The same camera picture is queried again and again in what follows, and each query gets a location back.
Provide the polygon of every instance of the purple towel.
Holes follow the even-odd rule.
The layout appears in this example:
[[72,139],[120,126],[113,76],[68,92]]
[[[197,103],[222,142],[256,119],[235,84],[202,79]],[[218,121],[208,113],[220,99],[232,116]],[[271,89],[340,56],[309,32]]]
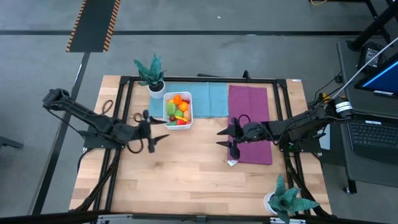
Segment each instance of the purple towel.
[[[242,114],[250,117],[251,122],[269,121],[268,97],[266,88],[230,85],[228,90],[229,123],[231,118],[239,118]],[[240,120],[241,126],[248,123],[246,117]],[[271,143],[269,141],[242,143],[239,162],[250,164],[272,164]],[[228,160],[233,159],[228,153]]]

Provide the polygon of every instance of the small label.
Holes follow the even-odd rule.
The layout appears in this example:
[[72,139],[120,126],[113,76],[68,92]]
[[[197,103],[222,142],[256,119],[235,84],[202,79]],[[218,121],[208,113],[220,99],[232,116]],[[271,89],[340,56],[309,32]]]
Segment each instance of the small label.
[[237,164],[238,161],[230,160],[230,161],[227,161],[227,163],[228,163],[230,166],[233,166],[233,165]]
[[381,122],[378,122],[378,121],[365,121],[366,122],[366,124],[378,124],[378,125],[381,125]]
[[393,95],[393,93],[386,92],[386,91],[379,91],[379,90],[375,90],[374,92],[375,92],[375,93],[384,94],[384,95],[389,95],[389,96]]
[[343,106],[343,107],[341,107],[341,108],[336,109],[336,112],[337,112],[337,113],[340,113],[340,112],[342,112],[342,111],[344,111],[344,110],[351,110],[351,109],[353,109],[352,106]]
[[341,108],[342,106],[348,106],[348,105],[351,105],[351,103],[350,103],[349,101],[342,102],[342,103],[338,103],[338,104],[336,105],[336,109],[337,109],[337,108]]

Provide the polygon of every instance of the blue towel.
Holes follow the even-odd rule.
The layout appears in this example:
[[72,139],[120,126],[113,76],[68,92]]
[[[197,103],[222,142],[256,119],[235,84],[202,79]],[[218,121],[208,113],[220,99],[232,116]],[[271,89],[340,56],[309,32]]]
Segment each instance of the blue towel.
[[[166,83],[167,93],[187,91],[192,95],[193,117],[210,118],[228,116],[228,91],[226,83]],[[150,98],[149,114],[163,117],[163,98]]]

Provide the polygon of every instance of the white cable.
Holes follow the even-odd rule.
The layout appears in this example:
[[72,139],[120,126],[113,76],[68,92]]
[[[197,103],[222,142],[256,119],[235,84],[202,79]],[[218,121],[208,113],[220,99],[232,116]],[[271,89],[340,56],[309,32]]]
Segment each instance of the white cable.
[[371,63],[371,61],[373,61],[373,59],[375,59],[377,56],[379,56],[381,53],[383,53],[383,51],[385,51],[388,47],[390,47],[395,41],[397,41],[398,40],[398,37],[395,39],[395,40],[393,40],[390,44],[388,44],[387,46],[385,46],[379,53],[377,53],[370,61],[368,61],[364,66],[362,66],[362,68],[361,69],[359,69],[356,73],[355,73],[355,75],[352,77],[352,78],[350,78],[350,80],[348,80],[348,82],[345,84],[345,85],[343,85],[343,87],[339,90],[339,91],[337,91],[337,93],[332,97],[332,99],[334,99],[334,98],[336,98],[336,96],[342,91],[342,90],[344,90],[344,88],[346,88],[347,86],[348,86],[348,84],[349,83],[351,83],[351,81],[369,64],[369,63]]

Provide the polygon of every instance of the concrete floor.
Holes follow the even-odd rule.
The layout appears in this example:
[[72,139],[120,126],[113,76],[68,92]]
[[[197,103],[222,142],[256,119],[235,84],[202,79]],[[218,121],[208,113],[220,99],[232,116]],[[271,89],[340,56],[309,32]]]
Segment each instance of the concrete floor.
[[[373,3],[378,12],[386,8],[384,1]],[[80,4],[81,0],[43,0],[40,4],[3,0],[0,30],[70,30]],[[363,30],[372,20],[363,3],[327,2],[315,7],[307,0],[124,0],[116,30]],[[397,36],[395,20],[386,29],[392,39]],[[41,100],[50,88],[71,89],[83,56],[65,52],[68,38],[0,35],[0,136],[25,143],[21,150],[4,147],[0,151],[0,217],[30,212],[60,124],[42,109]],[[136,75],[132,61],[149,63],[153,53],[162,56],[163,67],[170,76],[206,73],[240,77],[249,70],[252,77],[299,78],[310,101],[313,93],[340,71],[336,43],[349,39],[352,38],[114,36],[109,52],[90,55],[77,101],[94,108],[103,75]],[[333,83],[325,91],[336,87]],[[75,119],[71,124],[86,129]],[[83,140],[69,129],[44,213],[68,210],[82,145]],[[398,218],[394,212],[398,210],[398,189],[358,183],[358,194],[346,195],[341,190],[346,185],[344,167],[325,164],[323,171],[333,214],[386,223]]]

